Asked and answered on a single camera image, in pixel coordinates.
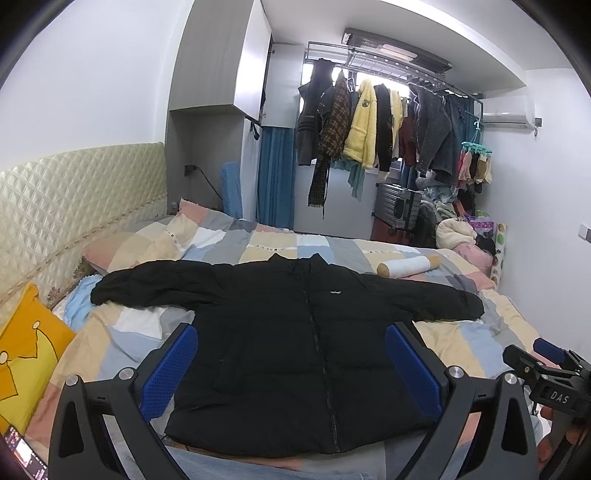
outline power outlet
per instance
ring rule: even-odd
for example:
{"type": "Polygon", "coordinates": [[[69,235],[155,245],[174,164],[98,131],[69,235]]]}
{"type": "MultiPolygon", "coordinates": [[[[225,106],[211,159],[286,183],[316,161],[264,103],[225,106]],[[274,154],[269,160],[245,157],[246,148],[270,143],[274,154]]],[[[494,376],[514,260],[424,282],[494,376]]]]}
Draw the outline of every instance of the power outlet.
{"type": "Polygon", "coordinates": [[[591,244],[591,228],[581,224],[579,227],[579,236],[591,244]]]}

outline hand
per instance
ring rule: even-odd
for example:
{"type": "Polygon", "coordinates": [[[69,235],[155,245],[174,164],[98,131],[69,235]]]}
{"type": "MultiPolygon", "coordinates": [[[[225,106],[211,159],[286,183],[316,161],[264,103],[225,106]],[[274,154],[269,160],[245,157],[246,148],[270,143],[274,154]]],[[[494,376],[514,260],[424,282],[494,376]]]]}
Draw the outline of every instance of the hand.
{"type": "MultiPolygon", "coordinates": [[[[554,413],[554,410],[552,410],[551,408],[542,407],[540,415],[542,415],[546,420],[552,421],[553,413],[554,413]]],[[[571,426],[566,431],[566,439],[568,440],[568,442],[570,444],[574,445],[575,443],[577,443],[579,441],[579,437],[581,436],[582,432],[583,432],[583,429],[581,427],[571,426]]],[[[538,469],[539,470],[542,470],[542,468],[545,467],[546,463],[548,463],[548,460],[550,460],[550,458],[554,454],[554,451],[556,451],[557,448],[558,448],[558,445],[552,445],[550,443],[549,435],[545,436],[542,439],[542,441],[538,445],[538,469]]]]}

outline clothes drying rack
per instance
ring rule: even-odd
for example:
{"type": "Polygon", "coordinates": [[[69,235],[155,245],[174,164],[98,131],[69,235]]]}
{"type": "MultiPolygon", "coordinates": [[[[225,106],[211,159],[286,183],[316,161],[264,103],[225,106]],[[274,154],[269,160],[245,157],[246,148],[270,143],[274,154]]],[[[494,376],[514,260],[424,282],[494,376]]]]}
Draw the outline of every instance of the clothes drying rack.
{"type": "Polygon", "coordinates": [[[413,65],[404,60],[381,55],[377,52],[364,50],[359,47],[309,42],[304,63],[313,63],[318,59],[330,60],[337,67],[347,69],[351,72],[366,73],[405,85],[415,85],[427,89],[442,98],[448,93],[470,98],[480,104],[480,115],[475,115],[468,111],[466,113],[482,123],[484,107],[480,99],[460,90],[455,85],[446,82],[441,76],[418,65],[413,65]]]}

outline smartphone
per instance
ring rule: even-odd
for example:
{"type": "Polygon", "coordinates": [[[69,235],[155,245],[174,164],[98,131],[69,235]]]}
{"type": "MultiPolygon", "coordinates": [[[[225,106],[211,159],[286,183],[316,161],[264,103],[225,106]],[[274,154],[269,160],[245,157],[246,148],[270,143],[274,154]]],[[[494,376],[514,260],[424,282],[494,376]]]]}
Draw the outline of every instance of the smartphone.
{"type": "Polygon", "coordinates": [[[31,477],[35,480],[48,480],[47,465],[27,445],[16,428],[9,426],[4,440],[8,449],[31,477]]]}

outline headboard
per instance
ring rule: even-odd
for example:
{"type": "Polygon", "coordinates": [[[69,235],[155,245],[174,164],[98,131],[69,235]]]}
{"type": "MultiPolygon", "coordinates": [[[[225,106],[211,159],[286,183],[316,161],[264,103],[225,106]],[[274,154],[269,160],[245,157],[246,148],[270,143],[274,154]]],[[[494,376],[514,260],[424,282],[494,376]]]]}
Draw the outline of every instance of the headboard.
{"type": "Polygon", "coordinates": [[[28,282],[55,305],[90,273],[89,243],[166,213],[164,145],[60,153],[0,173],[0,332],[28,282]]]}

